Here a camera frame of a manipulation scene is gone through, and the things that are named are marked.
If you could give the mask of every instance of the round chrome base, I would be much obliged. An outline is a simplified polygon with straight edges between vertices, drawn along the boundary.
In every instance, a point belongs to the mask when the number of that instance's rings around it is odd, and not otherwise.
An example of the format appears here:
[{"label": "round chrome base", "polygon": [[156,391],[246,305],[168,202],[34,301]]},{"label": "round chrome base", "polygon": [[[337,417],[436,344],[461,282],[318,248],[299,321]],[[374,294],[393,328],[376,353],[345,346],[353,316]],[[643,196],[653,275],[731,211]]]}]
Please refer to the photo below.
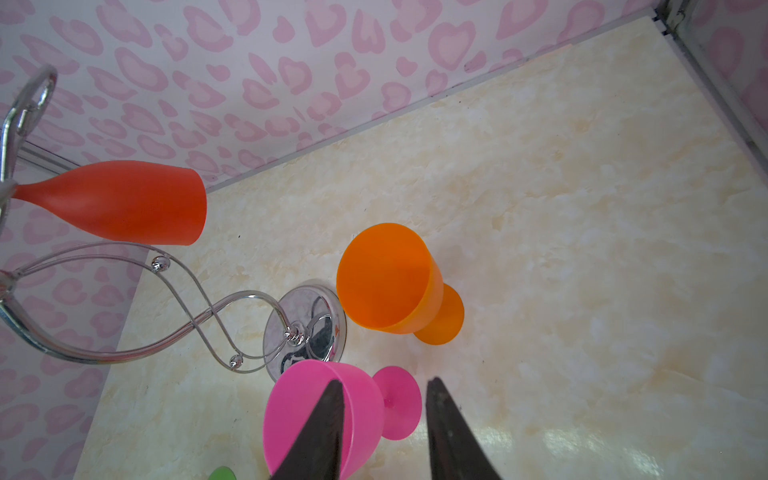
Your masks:
[{"label": "round chrome base", "polygon": [[[339,298],[329,288],[318,284],[302,285],[280,299],[291,330],[300,335],[290,340],[267,362],[266,370],[275,382],[288,367],[306,359],[338,362],[346,342],[346,316]],[[264,329],[264,352],[271,352],[285,339],[280,319],[273,311]]]}]

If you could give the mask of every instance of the metal stand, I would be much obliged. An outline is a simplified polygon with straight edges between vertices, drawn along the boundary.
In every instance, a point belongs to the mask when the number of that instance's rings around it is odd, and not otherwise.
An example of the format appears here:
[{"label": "metal stand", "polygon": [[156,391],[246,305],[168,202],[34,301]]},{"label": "metal stand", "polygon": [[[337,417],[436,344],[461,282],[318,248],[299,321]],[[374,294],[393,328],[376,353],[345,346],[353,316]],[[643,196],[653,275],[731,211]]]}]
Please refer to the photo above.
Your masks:
[{"label": "metal stand", "polygon": [[[11,106],[2,125],[2,155],[0,155],[0,232],[2,232],[8,207],[15,192],[13,180],[16,156],[20,146],[37,126],[38,121],[48,106],[56,85],[56,69],[50,65],[41,68],[24,86],[22,92]],[[110,244],[134,245],[154,251],[151,262],[145,263],[127,257],[106,254],[83,254],[83,250]],[[76,260],[108,259],[138,265],[157,275],[170,289],[181,308],[187,314],[188,321],[175,332],[137,349],[120,352],[95,352],[61,343],[45,332],[14,298],[17,282],[46,268]],[[163,272],[174,264],[182,268],[194,281],[205,299],[208,308],[193,316],[178,292],[163,276]],[[264,332],[264,351],[262,355],[249,355],[235,345],[219,312],[232,302],[242,299],[260,299],[269,303],[273,313]],[[339,304],[339,299],[329,289],[320,285],[299,286],[288,292],[279,302],[266,293],[256,290],[244,290],[225,296],[212,303],[192,271],[176,257],[150,245],[132,242],[95,242],[80,245],[45,257],[33,260],[12,272],[0,270],[0,317],[24,341],[43,353],[69,362],[89,365],[110,365],[130,362],[160,352],[173,345],[192,330],[196,330],[205,346],[216,361],[224,368],[236,373],[251,373],[265,367],[272,379],[277,380],[290,365],[301,359],[321,359],[326,362],[339,361],[346,340],[346,317]],[[209,318],[215,318],[227,341],[234,350],[228,362],[219,357],[200,325]],[[250,369],[242,369],[246,359],[262,360],[262,364]]]}]

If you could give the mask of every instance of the pink heart pattern wallpaper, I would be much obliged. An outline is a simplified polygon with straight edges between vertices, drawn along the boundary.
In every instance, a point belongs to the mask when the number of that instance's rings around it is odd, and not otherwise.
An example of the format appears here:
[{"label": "pink heart pattern wallpaper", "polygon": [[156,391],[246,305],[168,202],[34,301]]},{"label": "pink heart pattern wallpaper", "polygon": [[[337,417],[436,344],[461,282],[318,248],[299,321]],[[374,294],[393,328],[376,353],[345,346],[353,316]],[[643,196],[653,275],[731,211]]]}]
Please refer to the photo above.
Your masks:
[{"label": "pink heart pattern wallpaper", "polygon": [[[33,178],[19,165],[21,182]],[[0,235],[0,268],[100,240],[35,205],[12,200]],[[102,253],[147,258],[146,250],[113,245]],[[82,260],[42,270],[19,282],[16,297],[57,339],[114,351],[141,268]],[[0,479],[71,478],[96,412],[108,368],[63,362],[38,352],[0,323]]]},{"label": "pink heart pattern wallpaper", "polygon": [[700,0],[690,30],[712,65],[768,131],[768,1]]},{"label": "pink heart pattern wallpaper", "polygon": [[210,187],[655,3],[4,0],[0,113],[53,64],[33,143]]}]

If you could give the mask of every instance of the metal ball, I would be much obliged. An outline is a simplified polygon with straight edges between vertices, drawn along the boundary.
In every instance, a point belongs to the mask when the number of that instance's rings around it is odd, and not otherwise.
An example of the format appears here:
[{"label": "metal ball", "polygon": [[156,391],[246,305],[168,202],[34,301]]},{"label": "metal ball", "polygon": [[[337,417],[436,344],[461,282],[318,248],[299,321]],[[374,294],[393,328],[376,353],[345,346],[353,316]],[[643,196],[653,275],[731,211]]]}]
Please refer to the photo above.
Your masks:
[{"label": "metal ball", "polygon": [[239,369],[243,365],[243,356],[239,353],[236,355],[232,355],[232,358],[230,359],[230,368],[231,369]]},{"label": "metal ball", "polygon": [[158,255],[152,259],[150,266],[155,273],[164,272],[170,268],[170,258],[165,255]]}]

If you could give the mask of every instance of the beige marble countertop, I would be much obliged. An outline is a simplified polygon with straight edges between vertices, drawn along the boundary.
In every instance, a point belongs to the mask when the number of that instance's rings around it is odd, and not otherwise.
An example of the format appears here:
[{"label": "beige marble countertop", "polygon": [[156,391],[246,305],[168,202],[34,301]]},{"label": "beige marble countertop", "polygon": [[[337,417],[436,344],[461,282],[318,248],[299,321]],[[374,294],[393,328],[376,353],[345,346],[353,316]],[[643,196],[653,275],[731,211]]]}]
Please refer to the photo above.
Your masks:
[{"label": "beige marble countertop", "polygon": [[[376,223],[422,235],[464,329],[428,346],[350,323],[342,361],[441,376],[503,478],[765,478],[768,190],[650,19],[209,198],[172,252],[215,299],[334,283]],[[268,313],[223,319],[258,352]],[[182,321],[144,277],[121,348]],[[75,478],[267,478],[272,385],[194,335],[115,366]],[[423,420],[353,476],[428,477]]]}]

